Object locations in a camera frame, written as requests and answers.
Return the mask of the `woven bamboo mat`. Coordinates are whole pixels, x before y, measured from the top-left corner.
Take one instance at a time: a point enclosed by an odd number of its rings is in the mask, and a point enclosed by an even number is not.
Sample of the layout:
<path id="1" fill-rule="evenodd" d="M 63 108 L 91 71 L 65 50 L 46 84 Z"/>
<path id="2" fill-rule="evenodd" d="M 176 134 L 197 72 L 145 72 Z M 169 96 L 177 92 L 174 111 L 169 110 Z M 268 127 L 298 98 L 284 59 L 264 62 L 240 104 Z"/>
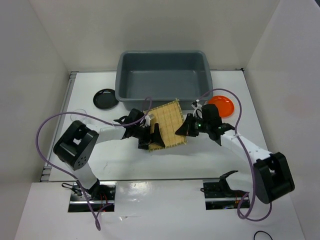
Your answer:
<path id="1" fill-rule="evenodd" d="M 187 143 L 185 136 L 175 134 L 185 121 L 177 98 L 174 101 L 152 108 L 148 115 L 153 116 L 150 122 L 151 133 L 154 132 L 155 124 L 158 123 L 159 132 L 165 144 L 165 147 L 161 147 L 152 143 L 149 145 L 149 152 L 173 148 Z"/>

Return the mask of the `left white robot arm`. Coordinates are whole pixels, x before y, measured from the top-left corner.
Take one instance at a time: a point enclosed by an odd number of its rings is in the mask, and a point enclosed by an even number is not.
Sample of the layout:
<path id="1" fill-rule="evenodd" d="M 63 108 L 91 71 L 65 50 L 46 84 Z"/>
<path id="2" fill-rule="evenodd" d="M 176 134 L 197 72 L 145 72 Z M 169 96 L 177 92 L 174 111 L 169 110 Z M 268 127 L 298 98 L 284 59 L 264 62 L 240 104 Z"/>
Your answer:
<path id="1" fill-rule="evenodd" d="M 164 148 L 166 145 L 160 127 L 154 122 L 153 114 L 145 115 L 133 108 L 128 115 L 116 119 L 120 126 L 87 126 L 80 120 L 71 123 L 53 148 L 57 157 L 68 166 L 71 173 L 82 185 L 81 193 L 88 200 L 94 200 L 102 193 L 103 187 L 93 174 L 88 163 L 95 145 L 107 141 L 138 139 L 138 148 L 149 150 L 151 144 Z"/>

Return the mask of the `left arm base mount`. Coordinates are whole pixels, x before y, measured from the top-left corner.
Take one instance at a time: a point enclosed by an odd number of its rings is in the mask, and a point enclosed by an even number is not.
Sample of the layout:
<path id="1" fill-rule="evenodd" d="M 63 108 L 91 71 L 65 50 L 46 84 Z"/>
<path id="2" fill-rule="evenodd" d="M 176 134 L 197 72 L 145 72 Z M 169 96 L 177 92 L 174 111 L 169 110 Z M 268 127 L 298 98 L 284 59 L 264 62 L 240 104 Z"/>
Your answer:
<path id="1" fill-rule="evenodd" d="M 99 193 L 95 193 L 94 196 L 86 193 L 89 203 L 95 212 L 113 212 L 115 210 L 116 182 L 102 181 L 100 185 L 102 190 Z M 63 182 L 61 186 L 70 190 L 69 213 L 90 212 L 85 194 L 77 183 Z"/>

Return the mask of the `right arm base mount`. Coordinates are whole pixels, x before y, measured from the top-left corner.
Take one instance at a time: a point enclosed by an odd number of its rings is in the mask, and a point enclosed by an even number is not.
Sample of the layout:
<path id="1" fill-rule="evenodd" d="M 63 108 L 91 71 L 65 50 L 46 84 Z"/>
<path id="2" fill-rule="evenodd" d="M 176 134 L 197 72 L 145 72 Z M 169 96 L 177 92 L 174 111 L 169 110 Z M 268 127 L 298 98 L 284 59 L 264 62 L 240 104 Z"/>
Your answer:
<path id="1" fill-rule="evenodd" d="M 241 198 L 246 194 L 242 190 L 232 190 L 227 183 L 227 177 L 237 173 L 229 171 L 218 178 L 204 179 L 200 191 L 204 194 L 206 210 L 236 209 Z"/>

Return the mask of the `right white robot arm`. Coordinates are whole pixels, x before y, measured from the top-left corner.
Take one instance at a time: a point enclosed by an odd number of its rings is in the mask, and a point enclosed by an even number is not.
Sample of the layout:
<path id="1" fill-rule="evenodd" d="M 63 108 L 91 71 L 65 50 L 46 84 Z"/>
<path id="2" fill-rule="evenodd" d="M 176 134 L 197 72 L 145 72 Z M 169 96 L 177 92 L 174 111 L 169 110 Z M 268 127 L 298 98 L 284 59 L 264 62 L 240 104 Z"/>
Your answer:
<path id="1" fill-rule="evenodd" d="M 241 159 L 248 160 L 253 167 L 255 194 L 264 204 L 269 204 L 295 190 L 295 183 L 284 154 L 272 153 L 258 147 L 236 132 L 234 126 L 223 123 L 214 104 L 202 106 L 201 112 L 201 117 L 187 114 L 175 134 L 186 137 L 197 137 L 200 133 L 208 134 L 218 145 Z"/>

